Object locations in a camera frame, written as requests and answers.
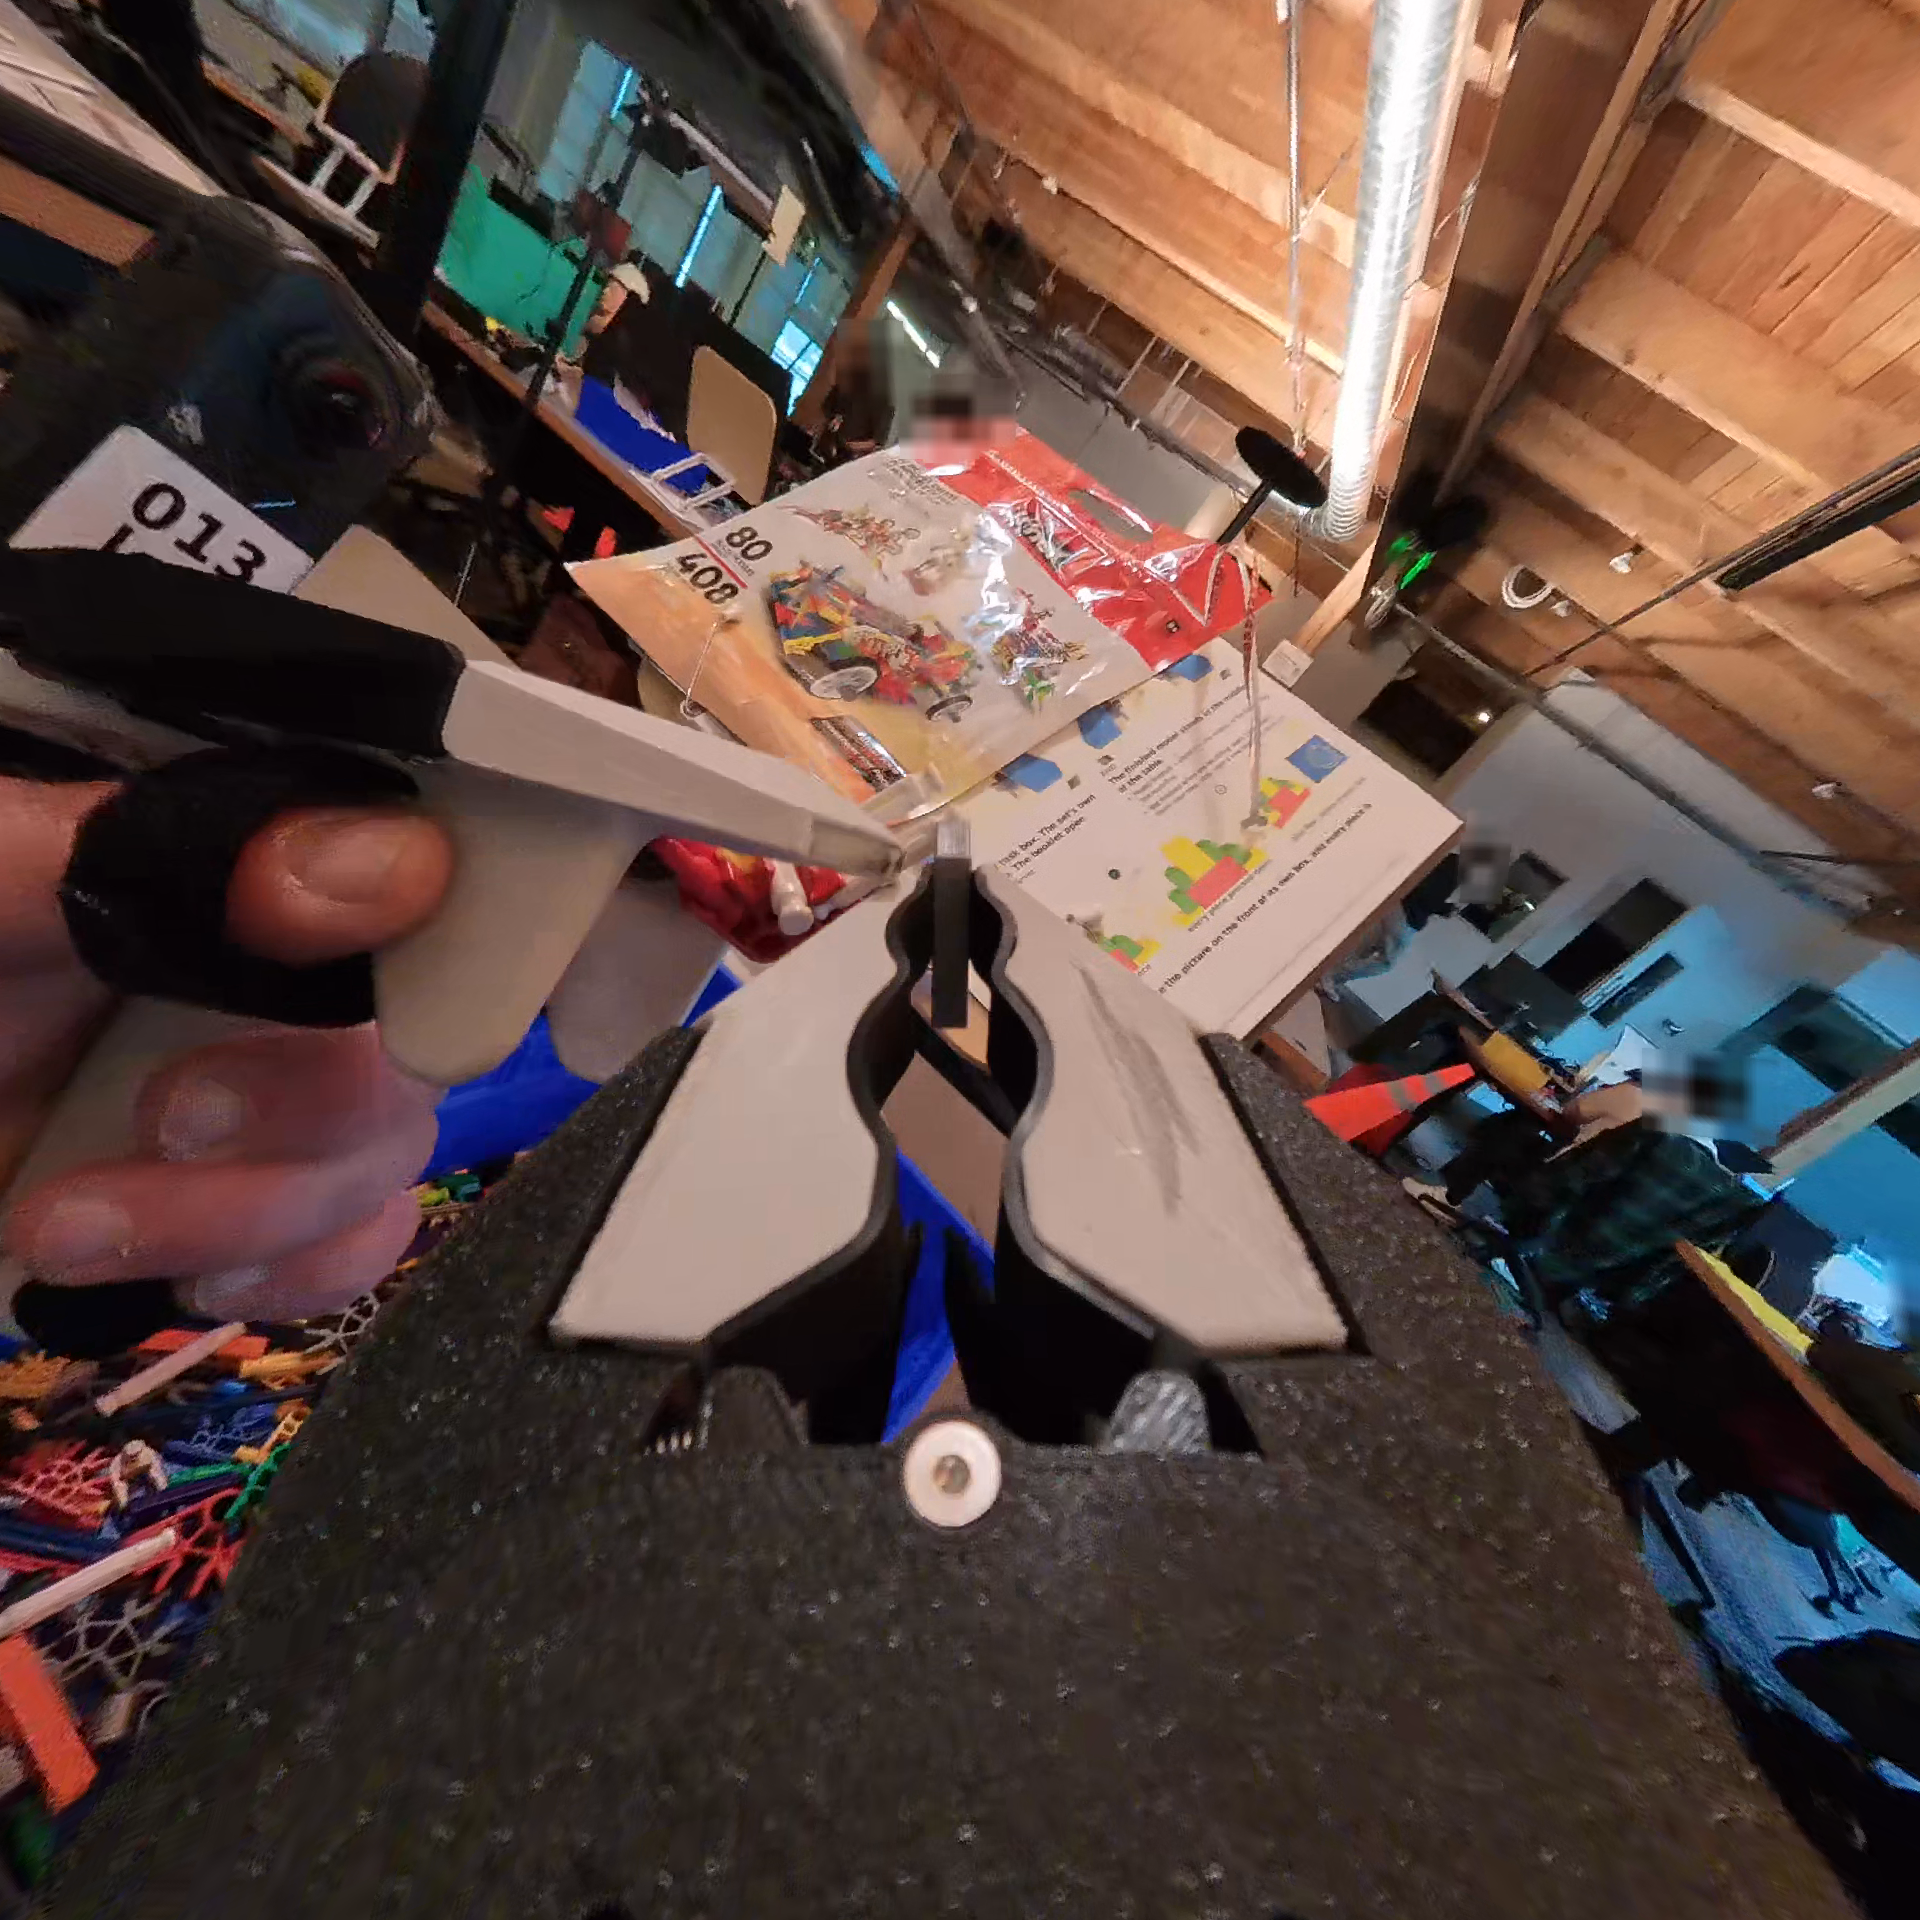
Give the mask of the blue plastic bin with label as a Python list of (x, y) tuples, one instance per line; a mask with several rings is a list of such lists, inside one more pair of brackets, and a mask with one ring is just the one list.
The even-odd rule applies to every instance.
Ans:
[[(559, 1065), (543, 1015), (500, 1068), (451, 1089), (439, 1104), (439, 1138), (416, 1194), (422, 1213), (447, 1212), (484, 1192), (520, 1151), (545, 1141), (593, 1092), (593, 1084)], [(960, 1374), (945, 1312), (945, 1280), (966, 1255), (992, 1287), (992, 1242), (953, 1208), (920, 1164), (897, 1153), (903, 1220), (919, 1234), (919, 1261), (896, 1357), (886, 1434), (897, 1437), (931, 1412), (960, 1406)]]

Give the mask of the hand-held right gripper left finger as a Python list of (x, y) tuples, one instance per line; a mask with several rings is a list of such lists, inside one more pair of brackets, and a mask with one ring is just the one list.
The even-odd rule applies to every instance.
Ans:
[(935, 881), (883, 885), (688, 1030), (558, 1297), (558, 1343), (761, 1368), (814, 1434), (883, 1434), (913, 1270), (883, 1104), (912, 1056)]

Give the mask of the instruction booklet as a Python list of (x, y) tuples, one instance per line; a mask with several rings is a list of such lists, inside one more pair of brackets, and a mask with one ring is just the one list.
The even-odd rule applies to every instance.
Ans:
[(1212, 639), (965, 801), (975, 862), (1193, 1023), (1265, 1028), (1462, 833), (1436, 794)]

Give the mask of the person's left hand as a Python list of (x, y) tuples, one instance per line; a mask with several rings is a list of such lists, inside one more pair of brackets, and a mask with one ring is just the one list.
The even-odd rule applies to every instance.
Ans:
[[(115, 781), (1, 781), (4, 1176), (111, 1015), (65, 936), (57, 885)], [(453, 852), (407, 806), (296, 806), (235, 858), (225, 925), (255, 954), (316, 966), (439, 913)], [(135, 1096), (127, 1150), (19, 1184), (4, 1257), (31, 1280), (174, 1280), (200, 1312), (307, 1319), (383, 1280), (416, 1234), (414, 1189), (443, 1089), (373, 1025), (265, 1023), (181, 1048)]]

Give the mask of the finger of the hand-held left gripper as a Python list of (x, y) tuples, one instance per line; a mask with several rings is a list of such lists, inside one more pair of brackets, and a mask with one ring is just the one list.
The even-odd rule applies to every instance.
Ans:
[(795, 764), (596, 695), (468, 663), (440, 720), (445, 757), (637, 814), (667, 836), (889, 879), (897, 836)]

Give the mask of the green wheeled toy model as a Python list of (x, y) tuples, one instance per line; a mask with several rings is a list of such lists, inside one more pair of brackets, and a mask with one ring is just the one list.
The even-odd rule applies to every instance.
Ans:
[(832, 869), (683, 836), (659, 836), (647, 850), (672, 879), (681, 912), (756, 966), (788, 954), (844, 910), (848, 874)]

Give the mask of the orange traffic cone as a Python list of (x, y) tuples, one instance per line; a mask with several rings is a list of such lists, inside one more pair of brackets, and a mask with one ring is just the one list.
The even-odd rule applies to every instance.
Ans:
[(1469, 1062), (1428, 1072), (1395, 1072), (1383, 1062), (1358, 1062), (1305, 1105), (1337, 1141), (1379, 1158), (1411, 1134), (1430, 1105), (1477, 1081)]

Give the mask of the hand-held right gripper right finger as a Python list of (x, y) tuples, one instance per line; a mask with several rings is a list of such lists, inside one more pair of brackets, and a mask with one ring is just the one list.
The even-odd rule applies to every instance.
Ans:
[(1017, 1437), (1255, 1437), (1231, 1368), (1347, 1349), (1347, 1314), (1208, 1040), (1079, 933), (972, 874), (1000, 1129), (966, 1391)]

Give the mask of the pile of construction toy pieces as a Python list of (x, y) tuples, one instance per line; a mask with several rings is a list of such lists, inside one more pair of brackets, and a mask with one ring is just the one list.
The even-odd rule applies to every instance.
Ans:
[(175, 1692), (364, 1308), (149, 1335), (107, 1360), (4, 1338), (4, 1892), (47, 1874)]

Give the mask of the silver ceiling duct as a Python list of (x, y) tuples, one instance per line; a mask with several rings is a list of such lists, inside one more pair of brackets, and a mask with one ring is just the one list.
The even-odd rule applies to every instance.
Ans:
[(1367, 64), (1349, 334), (1328, 429), (1326, 500), (1311, 527), (1349, 544), (1368, 516), (1398, 378), (1405, 304), (1468, 81), (1473, 2), (1379, 2)]

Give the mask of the toy kit plastic bag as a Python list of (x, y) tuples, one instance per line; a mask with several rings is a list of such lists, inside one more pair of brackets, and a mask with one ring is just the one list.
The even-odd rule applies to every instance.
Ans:
[(1212, 639), (1265, 588), (1020, 425), (912, 438), (577, 592), (683, 716), (889, 823), (956, 800)]

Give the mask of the grey toy connector assembly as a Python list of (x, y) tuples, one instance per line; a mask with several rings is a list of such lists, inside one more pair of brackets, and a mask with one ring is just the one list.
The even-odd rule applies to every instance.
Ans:
[(931, 862), (928, 1023), (942, 1033), (960, 1033), (969, 1025), (973, 902), (972, 855), (935, 855)]

